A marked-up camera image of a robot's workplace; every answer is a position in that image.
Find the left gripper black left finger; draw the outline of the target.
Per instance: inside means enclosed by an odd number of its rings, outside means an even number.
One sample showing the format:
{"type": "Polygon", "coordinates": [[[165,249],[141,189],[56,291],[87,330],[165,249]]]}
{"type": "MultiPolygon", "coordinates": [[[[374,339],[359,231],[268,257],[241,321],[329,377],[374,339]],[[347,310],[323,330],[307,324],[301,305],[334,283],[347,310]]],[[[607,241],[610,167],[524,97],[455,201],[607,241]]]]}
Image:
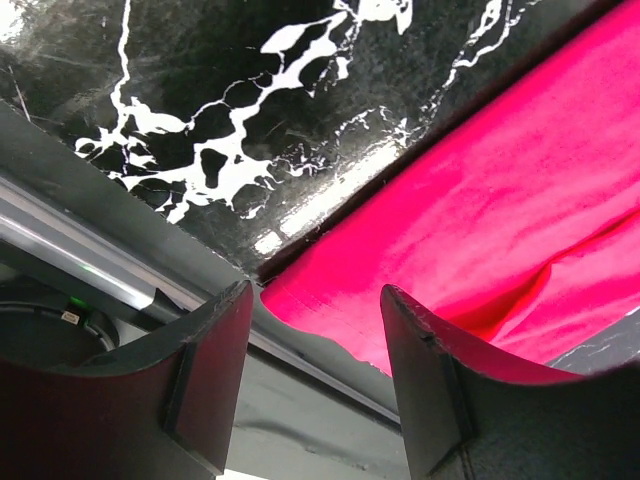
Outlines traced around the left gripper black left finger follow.
{"type": "Polygon", "coordinates": [[[248,346],[252,287],[95,355],[65,321],[1,314],[5,479],[213,479],[224,473],[248,346]]]}

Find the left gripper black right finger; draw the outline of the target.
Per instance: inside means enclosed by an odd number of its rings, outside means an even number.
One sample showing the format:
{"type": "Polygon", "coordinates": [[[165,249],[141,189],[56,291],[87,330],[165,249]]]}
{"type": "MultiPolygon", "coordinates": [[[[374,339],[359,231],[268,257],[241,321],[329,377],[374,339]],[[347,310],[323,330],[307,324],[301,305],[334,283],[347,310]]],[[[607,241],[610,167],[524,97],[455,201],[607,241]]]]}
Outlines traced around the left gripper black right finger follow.
{"type": "Polygon", "coordinates": [[[380,306],[412,478],[638,477],[637,363],[574,374],[501,350],[396,286],[380,306]]]}

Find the pink red t shirt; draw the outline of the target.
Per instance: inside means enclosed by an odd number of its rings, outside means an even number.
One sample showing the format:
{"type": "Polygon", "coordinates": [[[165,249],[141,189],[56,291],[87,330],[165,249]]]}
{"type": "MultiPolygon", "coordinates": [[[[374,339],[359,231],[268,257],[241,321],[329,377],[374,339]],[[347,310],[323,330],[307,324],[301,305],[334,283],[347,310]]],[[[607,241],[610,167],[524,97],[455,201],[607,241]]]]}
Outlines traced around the pink red t shirt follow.
{"type": "Polygon", "coordinates": [[[625,1],[437,143],[263,291],[390,368],[380,294],[545,363],[639,305],[639,5],[625,1]]]}

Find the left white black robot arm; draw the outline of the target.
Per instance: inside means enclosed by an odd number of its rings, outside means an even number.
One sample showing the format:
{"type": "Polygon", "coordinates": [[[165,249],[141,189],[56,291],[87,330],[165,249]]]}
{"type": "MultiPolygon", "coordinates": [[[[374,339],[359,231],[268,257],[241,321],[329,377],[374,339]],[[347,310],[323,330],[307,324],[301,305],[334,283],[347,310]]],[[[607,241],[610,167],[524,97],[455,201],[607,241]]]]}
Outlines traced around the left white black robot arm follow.
{"type": "MultiPolygon", "coordinates": [[[[215,479],[252,290],[231,286],[125,346],[55,297],[1,302],[5,479],[215,479]]],[[[414,479],[635,479],[639,367],[591,376],[502,351],[386,286],[381,311],[414,479]]]]}

